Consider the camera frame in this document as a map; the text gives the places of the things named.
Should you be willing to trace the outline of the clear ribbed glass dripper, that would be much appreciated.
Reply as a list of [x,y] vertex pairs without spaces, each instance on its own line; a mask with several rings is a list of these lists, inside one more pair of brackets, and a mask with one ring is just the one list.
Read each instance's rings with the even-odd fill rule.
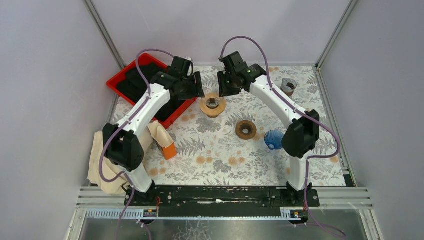
[[205,105],[208,109],[216,109],[220,106],[220,97],[217,93],[208,93],[205,96]]

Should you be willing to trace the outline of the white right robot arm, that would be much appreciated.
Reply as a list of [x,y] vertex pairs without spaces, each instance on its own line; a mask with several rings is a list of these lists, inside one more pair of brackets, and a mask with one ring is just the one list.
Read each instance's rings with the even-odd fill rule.
[[219,61],[224,70],[217,74],[219,96],[229,97],[246,91],[261,100],[282,122],[286,129],[281,140],[289,155],[291,174],[288,184],[287,201],[293,206],[301,205],[306,199],[308,185],[307,157],[315,148],[320,135],[320,115],[317,111],[307,111],[291,100],[281,89],[275,87],[269,73],[259,66],[249,66],[235,51]]

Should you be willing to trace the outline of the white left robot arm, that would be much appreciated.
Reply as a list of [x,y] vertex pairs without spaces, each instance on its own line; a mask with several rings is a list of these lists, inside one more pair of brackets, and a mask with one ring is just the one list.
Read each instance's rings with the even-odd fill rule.
[[155,192],[153,180],[143,166],[145,150],[141,137],[157,112],[173,98],[179,101],[204,97],[201,74],[194,71],[193,62],[178,56],[167,66],[145,79],[146,91],[133,109],[116,124],[106,124],[102,130],[101,159],[108,158],[118,166],[118,176],[124,175],[136,199],[144,206],[152,204]]

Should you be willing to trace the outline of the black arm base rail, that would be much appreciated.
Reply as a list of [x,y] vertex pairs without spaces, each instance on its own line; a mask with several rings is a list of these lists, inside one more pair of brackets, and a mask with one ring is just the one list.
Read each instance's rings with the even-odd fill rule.
[[182,186],[153,185],[146,193],[125,192],[131,207],[153,207],[159,217],[279,217],[281,208],[319,207],[318,192],[290,185],[275,186]]

